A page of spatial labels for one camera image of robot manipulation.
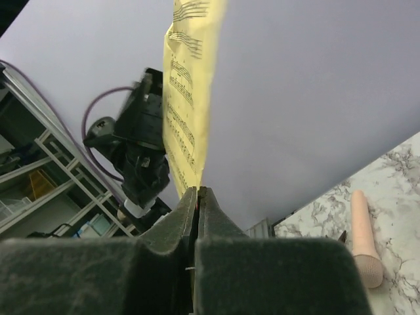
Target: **yellow sheet music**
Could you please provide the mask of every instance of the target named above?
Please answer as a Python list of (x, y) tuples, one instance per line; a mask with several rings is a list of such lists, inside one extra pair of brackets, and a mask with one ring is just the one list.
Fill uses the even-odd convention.
[(226, 0), (174, 0), (163, 49), (163, 141), (175, 186), (200, 187), (211, 82)]

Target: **purple cable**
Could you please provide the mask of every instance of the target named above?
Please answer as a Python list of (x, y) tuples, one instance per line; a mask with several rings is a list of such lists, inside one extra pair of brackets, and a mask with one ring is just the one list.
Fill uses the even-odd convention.
[[(73, 137), (73, 135), (71, 134), (71, 132), (68, 130), (67, 126), (64, 124), (64, 121), (63, 121), (62, 117), (55, 110), (54, 106), (47, 100), (47, 98), (44, 96), (44, 94), (37, 88), (37, 86), (35, 85), (35, 83), (24, 72), (22, 72), (18, 67), (16, 67), (15, 65), (11, 64), (10, 62), (7, 62), (7, 61), (4, 61), (4, 60), (1, 60), (0, 59), (0, 63), (6, 64), (7, 66), (11, 67), (14, 71), (18, 72), (31, 85), (32, 89), (35, 90), (35, 92), (43, 99), (43, 101), (47, 104), (47, 106), (51, 109), (51, 111), (57, 117), (58, 121), (60, 122), (61, 126), (63, 127), (63, 129), (65, 130), (65, 132), (67, 133), (67, 135), (69, 136), (70, 140), (73, 142), (73, 144), (76, 147), (76, 149), (85, 158), (86, 163), (92, 168), (92, 170), (95, 172), (95, 174), (104, 182), (105, 186), (114, 195), (115, 199), (119, 203), (121, 203), (121, 200), (118, 197), (117, 192), (112, 188), (111, 185), (109, 185), (109, 183), (106, 180), (105, 176), (101, 172), (99, 172), (97, 169), (95, 169), (95, 167), (92, 164), (92, 162), (89, 161), (89, 159), (86, 158), (86, 155), (83, 153), (83, 150), (81, 149), (80, 145), (76, 142), (75, 138)], [(123, 91), (125, 89), (132, 89), (132, 88), (130, 88), (130, 87), (117, 88), (118, 91)], [(113, 93), (113, 92), (109, 92), (108, 91), (108, 92), (102, 93), (101, 95), (102, 95), (102, 97), (104, 97), (104, 96), (106, 96), (106, 95), (108, 95), (110, 93)], [(102, 98), (100, 96), (98, 96), (96, 99), (93, 100), (93, 102), (89, 106), (90, 108), (88, 108), (89, 112), (91, 111), (91, 109), (93, 107), (93, 104), (95, 104), (96, 102), (98, 102), (98, 100), (100, 100)], [(87, 120), (87, 114), (89, 114), (89, 113), (87, 112), (83, 116), (84, 122), (86, 122), (86, 120)], [(82, 125), (82, 131), (85, 131), (85, 130), (86, 130), (86, 126), (83, 126)], [(92, 152), (89, 152), (89, 153), (88, 153), (89, 157), (92, 158), (93, 157)], [(99, 164), (99, 162), (96, 160), (95, 157), (93, 157), (93, 161), (94, 161), (94, 163), (98, 163), (96, 166), (99, 167), (101, 170), (105, 169), (105, 168), (103, 168), (103, 166), (101, 166)]]
[[(86, 124), (87, 124), (87, 118), (88, 118), (88, 116), (89, 116), (89, 114), (90, 114), (90, 112), (91, 112), (91, 110), (92, 110), (92, 108), (93, 108), (93, 106), (97, 103), (97, 102), (99, 102), (100, 100), (102, 100), (105, 96), (108, 96), (108, 95), (110, 95), (110, 94), (112, 94), (112, 93), (115, 93), (115, 92), (120, 92), (120, 91), (132, 91), (133, 90), (133, 88), (132, 87), (116, 87), (115, 89), (111, 89), (111, 90), (108, 90), (108, 91), (106, 91), (106, 92), (103, 92), (102, 94), (100, 94), (100, 95), (98, 95), (90, 104), (89, 104), (89, 106), (87, 107), (87, 109), (86, 109), (86, 111), (85, 111), (85, 113), (83, 114), (83, 119), (82, 119), (82, 121), (81, 121), (81, 136), (82, 136), (82, 139), (85, 139), (86, 138), (86, 136), (87, 136), (87, 133), (86, 133)], [(93, 153), (92, 153), (92, 150), (90, 149), (90, 148), (88, 148), (87, 146), (85, 146), (85, 149), (86, 149), (86, 153), (87, 153), (87, 155), (90, 157), (90, 159), (93, 161), (93, 163), (102, 171), (102, 172), (104, 172), (105, 174), (107, 174), (109, 177), (111, 177), (112, 179), (115, 179), (115, 180), (118, 180), (119, 182), (122, 182), (123, 181), (123, 179), (122, 178), (119, 178), (119, 177), (116, 177), (115, 175), (113, 175), (113, 174), (111, 174), (107, 169), (105, 169), (105, 167), (103, 167), (100, 163), (99, 163), (99, 161), (95, 158), (95, 156), (93, 155)]]

